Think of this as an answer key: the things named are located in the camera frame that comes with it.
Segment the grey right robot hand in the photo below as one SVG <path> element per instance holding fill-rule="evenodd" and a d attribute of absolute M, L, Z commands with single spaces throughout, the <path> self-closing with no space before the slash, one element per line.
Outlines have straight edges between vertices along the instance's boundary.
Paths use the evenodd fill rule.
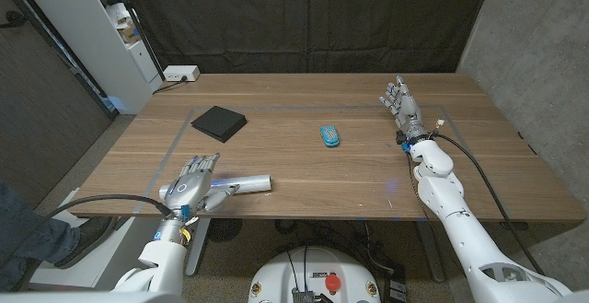
<path fill-rule="evenodd" d="M 396 76 L 396 81 L 387 85 L 385 95 L 379 100 L 394 116 L 396 126 L 407 140 L 424 139 L 427 130 L 422 123 L 421 109 L 402 76 Z"/>

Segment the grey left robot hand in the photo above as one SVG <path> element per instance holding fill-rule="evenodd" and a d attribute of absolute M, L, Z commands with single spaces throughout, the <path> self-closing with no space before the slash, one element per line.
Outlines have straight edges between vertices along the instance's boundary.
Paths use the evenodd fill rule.
<path fill-rule="evenodd" d="M 195 156 L 167 187 L 162 198 L 174 217 L 188 220 L 199 211 L 212 212 L 239 190 L 239 184 L 232 184 L 211 192 L 212 174 L 219 157 L 219 154 Z"/>

